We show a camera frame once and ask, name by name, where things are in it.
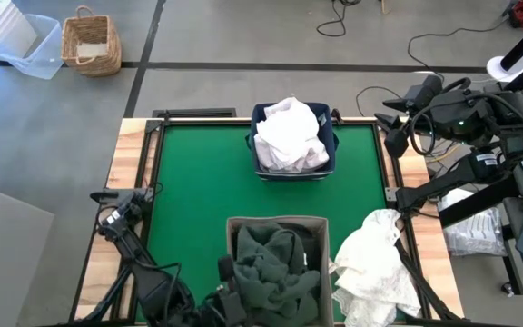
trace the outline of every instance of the navy blue basket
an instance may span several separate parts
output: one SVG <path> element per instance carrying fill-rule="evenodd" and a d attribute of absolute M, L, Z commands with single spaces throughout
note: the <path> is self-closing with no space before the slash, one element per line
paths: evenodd
<path fill-rule="evenodd" d="M 326 104 L 317 103 L 306 103 L 312 112 L 316 115 L 318 124 L 320 126 L 318 130 L 318 138 L 324 143 L 326 152 L 330 157 L 329 161 L 324 164 L 321 168 L 307 173 L 270 173 L 263 171 L 258 160 L 258 154 L 255 151 L 255 142 L 253 141 L 252 135 L 258 133 L 257 123 L 266 119 L 264 108 L 274 104 L 256 104 L 253 107 L 252 113 L 252 130 L 248 135 L 245 136 L 245 142 L 247 146 L 252 150 L 253 168 L 255 173 L 262 179 L 271 181 L 312 181 L 320 180 L 329 174 L 334 172 L 336 164 L 336 148 L 338 147 L 338 137 L 332 131 L 332 120 L 331 120 L 331 109 Z"/>

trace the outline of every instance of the wicker basket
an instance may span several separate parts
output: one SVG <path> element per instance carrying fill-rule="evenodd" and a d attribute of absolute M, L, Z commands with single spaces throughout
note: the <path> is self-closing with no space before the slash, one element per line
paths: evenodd
<path fill-rule="evenodd" d="M 80 16 L 82 10 L 87 10 L 90 15 Z M 62 60 L 80 74 L 98 77 L 120 71 L 123 50 L 116 27 L 107 15 L 94 15 L 87 6 L 79 6 L 76 17 L 64 21 L 62 43 Z M 77 47 L 84 43 L 106 44 L 107 53 L 95 57 L 78 57 Z"/>

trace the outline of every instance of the dark green towel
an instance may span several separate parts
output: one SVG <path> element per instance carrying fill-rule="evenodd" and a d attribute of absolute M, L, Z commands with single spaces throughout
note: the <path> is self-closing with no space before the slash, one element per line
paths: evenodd
<path fill-rule="evenodd" d="M 254 322 L 298 327 L 318 317 L 311 290 L 320 272 L 306 271 L 298 235 L 277 223 L 246 223 L 237 236 L 235 277 Z"/>

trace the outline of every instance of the white cloth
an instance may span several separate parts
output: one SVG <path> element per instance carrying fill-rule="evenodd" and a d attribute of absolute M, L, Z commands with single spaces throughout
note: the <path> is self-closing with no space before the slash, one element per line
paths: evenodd
<path fill-rule="evenodd" d="M 264 109 L 253 136 L 260 164 L 273 173 L 301 173 L 328 162 L 318 139 L 318 121 L 310 107 L 290 97 Z"/>
<path fill-rule="evenodd" d="M 395 227 L 399 217 L 394 210 L 375 210 L 336 255 L 339 289 L 332 298 L 340 304 L 347 327 L 387 326 L 394 322 L 396 308 L 419 314 L 415 288 L 394 246 L 400 236 Z"/>

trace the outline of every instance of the gray concrete floor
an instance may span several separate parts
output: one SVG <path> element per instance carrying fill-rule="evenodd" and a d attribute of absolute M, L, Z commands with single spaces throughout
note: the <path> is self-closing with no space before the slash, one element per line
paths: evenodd
<path fill-rule="evenodd" d="M 59 20 L 80 5 L 110 15 L 123 41 L 124 61 L 139 61 L 156 0 L 15 0 L 25 13 Z M 318 35 L 316 25 L 334 17 L 327 0 L 168 0 L 152 62 L 306 63 L 415 65 L 407 56 L 414 35 L 446 33 L 457 27 L 486 28 L 499 20 L 507 0 L 389 0 L 350 7 L 342 38 Z M 523 35 L 506 25 L 485 34 L 462 33 L 413 44 L 428 64 L 483 66 L 503 55 Z M 34 281 L 18 318 L 21 326 L 65 322 L 93 227 L 88 194 L 103 187 L 120 121 L 136 74 L 88 79 L 62 68 L 51 81 L 0 67 L 0 192 L 55 215 Z M 446 74 L 453 81 L 462 74 Z M 486 80 L 472 74 L 473 80 Z M 370 85 L 403 95 L 424 79 L 415 73 L 326 73 L 276 71 L 188 71 L 149 69 L 135 117 L 157 109 L 235 107 L 248 116 L 254 104 L 295 94 L 359 115 L 355 94 Z M 363 113 L 392 113 L 380 90 L 360 98 Z M 463 154 L 463 148 L 445 164 Z M 13 246 L 13 240 L 0 240 Z M 498 258 L 452 260 L 466 316 L 477 322 L 523 326 L 523 297 L 498 291 L 506 281 Z"/>

